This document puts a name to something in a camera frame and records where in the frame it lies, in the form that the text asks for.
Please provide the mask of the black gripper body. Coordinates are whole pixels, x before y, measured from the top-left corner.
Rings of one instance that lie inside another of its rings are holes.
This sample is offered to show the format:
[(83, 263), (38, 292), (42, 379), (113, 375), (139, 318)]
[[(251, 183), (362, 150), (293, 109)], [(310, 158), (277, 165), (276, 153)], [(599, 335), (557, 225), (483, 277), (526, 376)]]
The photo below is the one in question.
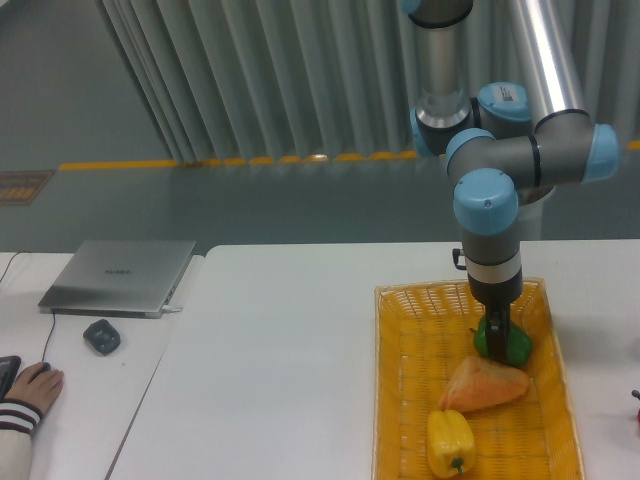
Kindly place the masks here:
[(523, 291), (523, 277), (517, 273), (511, 279), (500, 283), (486, 283), (472, 276), (468, 277), (473, 297), (485, 307), (485, 313), (507, 311)]

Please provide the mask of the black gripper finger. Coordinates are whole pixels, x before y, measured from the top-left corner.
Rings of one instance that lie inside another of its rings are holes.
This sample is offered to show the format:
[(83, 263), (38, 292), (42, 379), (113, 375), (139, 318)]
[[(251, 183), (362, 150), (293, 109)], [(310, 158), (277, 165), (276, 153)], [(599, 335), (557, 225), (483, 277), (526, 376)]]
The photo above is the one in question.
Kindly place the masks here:
[(510, 317), (507, 310), (492, 310), (487, 314), (487, 352), (497, 362), (507, 364)]

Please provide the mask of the striped sleeve forearm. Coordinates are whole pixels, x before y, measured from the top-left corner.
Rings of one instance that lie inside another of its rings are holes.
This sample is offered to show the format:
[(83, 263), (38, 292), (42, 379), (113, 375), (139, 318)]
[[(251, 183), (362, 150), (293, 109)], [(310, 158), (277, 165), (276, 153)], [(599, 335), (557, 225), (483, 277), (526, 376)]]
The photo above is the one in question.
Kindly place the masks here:
[(32, 433), (43, 417), (21, 400), (1, 402), (1, 478), (28, 479), (32, 462)]

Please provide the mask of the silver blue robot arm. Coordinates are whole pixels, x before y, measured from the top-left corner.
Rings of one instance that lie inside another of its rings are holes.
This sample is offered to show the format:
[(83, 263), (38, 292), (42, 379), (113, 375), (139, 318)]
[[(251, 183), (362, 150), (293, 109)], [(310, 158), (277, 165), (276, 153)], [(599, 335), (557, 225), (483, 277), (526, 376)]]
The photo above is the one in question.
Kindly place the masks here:
[(613, 176), (615, 130), (587, 113), (558, 7), (553, 1), (506, 5), (521, 84), (497, 82), (470, 96), (462, 47), (469, 1), (404, 1), (424, 46), (421, 94), (411, 114), (415, 143), (446, 158), (462, 245), (453, 253), (484, 308), (480, 355), (524, 365), (511, 306), (523, 289), (520, 210), (554, 187)]

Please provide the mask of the person's hand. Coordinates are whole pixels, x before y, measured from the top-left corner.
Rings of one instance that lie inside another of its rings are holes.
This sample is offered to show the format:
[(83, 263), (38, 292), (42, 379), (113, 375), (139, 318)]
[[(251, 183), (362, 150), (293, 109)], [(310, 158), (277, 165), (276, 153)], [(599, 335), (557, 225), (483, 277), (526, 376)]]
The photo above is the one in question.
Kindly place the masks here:
[(59, 397), (64, 383), (64, 372), (52, 369), (42, 372), (45, 362), (38, 362), (21, 372), (4, 399), (24, 403), (44, 416)]

